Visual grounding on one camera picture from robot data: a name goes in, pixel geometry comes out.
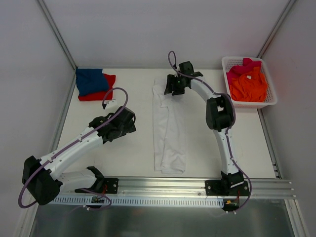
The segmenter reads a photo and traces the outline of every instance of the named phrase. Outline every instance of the black mounting plate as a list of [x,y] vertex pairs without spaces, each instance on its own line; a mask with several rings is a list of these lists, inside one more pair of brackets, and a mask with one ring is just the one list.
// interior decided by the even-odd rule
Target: black mounting plate
[[117,194],[119,188],[119,179],[104,178],[104,184],[106,185],[105,194]]
[[238,191],[240,197],[249,196],[249,187],[247,181],[244,181],[243,184],[236,187],[224,190],[222,188],[221,180],[206,180],[205,191],[207,196],[238,196]]

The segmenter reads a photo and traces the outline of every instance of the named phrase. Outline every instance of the folded blue cloth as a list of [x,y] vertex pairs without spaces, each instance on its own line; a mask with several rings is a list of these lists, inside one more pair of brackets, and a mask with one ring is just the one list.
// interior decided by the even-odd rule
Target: folded blue cloth
[[76,84],[80,96],[109,89],[108,81],[103,76],[102,69],[76,68]]

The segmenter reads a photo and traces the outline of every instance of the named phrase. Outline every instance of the stack of folded cloth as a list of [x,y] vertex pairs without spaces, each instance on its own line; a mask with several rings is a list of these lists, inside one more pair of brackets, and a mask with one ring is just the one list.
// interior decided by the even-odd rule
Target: stack of folded cloth
[[233,66],[227,73],[232,99],[235,101],[264,102],[268,85],[260,72],[261,62],[244,58],[242,66]]
[[[102,73],[102,69],[76,69],[76,84],[80,101],[103,100],[105,94],[113,88],[115,75]],[[106,100],[112,100],[110,92]]]

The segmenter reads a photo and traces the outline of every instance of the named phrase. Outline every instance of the white towel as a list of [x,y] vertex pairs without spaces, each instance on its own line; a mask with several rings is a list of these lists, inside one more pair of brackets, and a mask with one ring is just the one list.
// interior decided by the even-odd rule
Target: white towel
[[186,128],[183,95],[164,95],[166,79],[153,86],[155,171],[183,173],[186,169]]

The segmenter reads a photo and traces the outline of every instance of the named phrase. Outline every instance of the plastic basket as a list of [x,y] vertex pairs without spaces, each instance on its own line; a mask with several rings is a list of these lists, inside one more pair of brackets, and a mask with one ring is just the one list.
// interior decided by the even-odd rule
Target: plastic basket
[[224,71],[224,77],[225,77],[225,85],[226,85],[226,90],[229,95],[231,95],[231,92],[229,90],[229,85],[228,85],[228,80],[227,80],[227,75],[226,73],[229,72],[229,70],[235,66],[235,65],[241,65],[242,66],[242,60],[244,58],[250,58],[253,61],[261,61],[261,73],[265,75],[266,82],[268,84],[267,88],[267,97],[264,102],[243,102],[243,101],[235,101],[232,100],[233,104],[236,107],[246,107],[246,108],[254,108],[254,109],[260,109],[263,108],[267,105],[275,105],[277,103],[277,95],[275,88],[272,83],[271,76],[269,74],[268,68],[266,63],[261,59],[261,58],[251,58],[251,57],[224,57],[222,58],[222,66],[223,66],[223,71]]

